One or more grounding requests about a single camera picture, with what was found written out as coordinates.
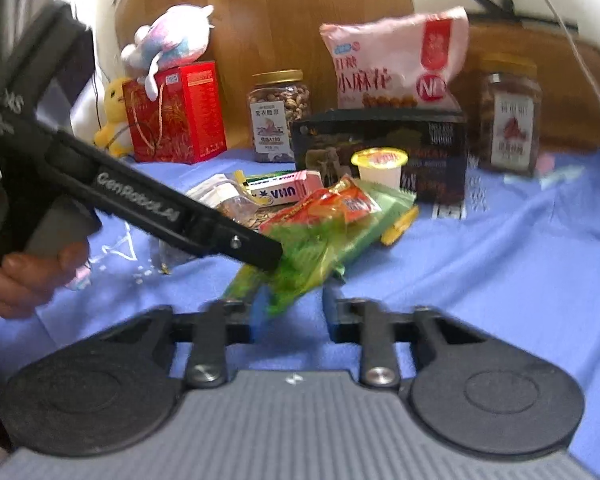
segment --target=nut jar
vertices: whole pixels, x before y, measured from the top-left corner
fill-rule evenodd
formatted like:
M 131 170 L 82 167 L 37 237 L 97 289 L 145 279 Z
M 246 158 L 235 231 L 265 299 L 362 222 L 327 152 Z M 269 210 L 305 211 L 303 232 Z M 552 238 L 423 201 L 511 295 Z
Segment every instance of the nut jar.
M 542 92 L 536 64 L 526 58 L 489 54 L 480 99 L 480 166 L 533 176 L 539 151 Z
M 290 123 L 311 113 L 302 70 L 255 74 L 253 85 L 248 101 L 255 160 L 293 162 Z

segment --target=yellow jelly cup lid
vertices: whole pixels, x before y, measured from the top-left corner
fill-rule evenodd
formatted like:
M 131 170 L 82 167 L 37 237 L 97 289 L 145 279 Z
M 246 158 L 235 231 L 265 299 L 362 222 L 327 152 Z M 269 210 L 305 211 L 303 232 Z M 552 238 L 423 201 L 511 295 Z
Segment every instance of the yellow jelly cup lid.
M 401 168 L 407 163 L 408 155 L 403 150 L 396 148 L 371 148 L 354 153 L 351 163 L 363 168 L 375 170 L 391 170 Z

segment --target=pink and blue plush toy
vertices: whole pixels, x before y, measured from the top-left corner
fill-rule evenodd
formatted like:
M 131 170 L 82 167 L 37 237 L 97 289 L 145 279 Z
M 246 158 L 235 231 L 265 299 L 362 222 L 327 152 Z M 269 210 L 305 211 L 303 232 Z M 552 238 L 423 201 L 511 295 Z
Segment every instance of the pink and blue plush toy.
M 135 44 L 122 50 L 122 61 L 146 72 L 144 89 L 151 101 L 158 97 L 155 82 L 158 71 L 193 63 L 205 53 L 209 29 L 213 28 L 209 24 L 213 10 L 213 6 L 171 7 L 153 25 L 140 27 L 134 37 Z

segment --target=finger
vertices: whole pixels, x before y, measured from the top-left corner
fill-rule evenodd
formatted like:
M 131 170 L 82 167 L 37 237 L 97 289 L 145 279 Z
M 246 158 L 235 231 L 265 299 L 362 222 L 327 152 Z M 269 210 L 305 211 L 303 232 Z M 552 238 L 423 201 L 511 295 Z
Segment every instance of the finger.
M 31 316 L 33 314 L 33 309 L 17 309 L 12 306 L 7 305 L 3 301 L 0 301 L 0 317 L 4 319 L 21 319 L 25 317 Z
M 19 284 L 40 292 L 54 290 L 71 280 L 70 273 L 62 269 L 58 259 L 30 254 L 7 254 L 2 259 L 2 270 Z
M 62 270 L 75 272 L 83 265 L 89 257 L 89 243 L 87 240 L 76 242 L 65 247 L 58 255 L 58 261 Z
M 31 290 L 0 268 L 0 301 L 17 310 L 33 309 L 51 301 L 53 290 Z

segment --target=red gift box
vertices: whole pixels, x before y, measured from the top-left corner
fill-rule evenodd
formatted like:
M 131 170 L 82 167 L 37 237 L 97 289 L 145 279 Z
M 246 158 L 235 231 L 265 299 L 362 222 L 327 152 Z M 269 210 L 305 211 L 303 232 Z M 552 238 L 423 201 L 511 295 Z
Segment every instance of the red gift box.
M 216 64 L 178 66 L 158 72 L 155 81 L 154 102 L 144 85 L 123 86 L 136 160 L 193 164 L 225 152 Z

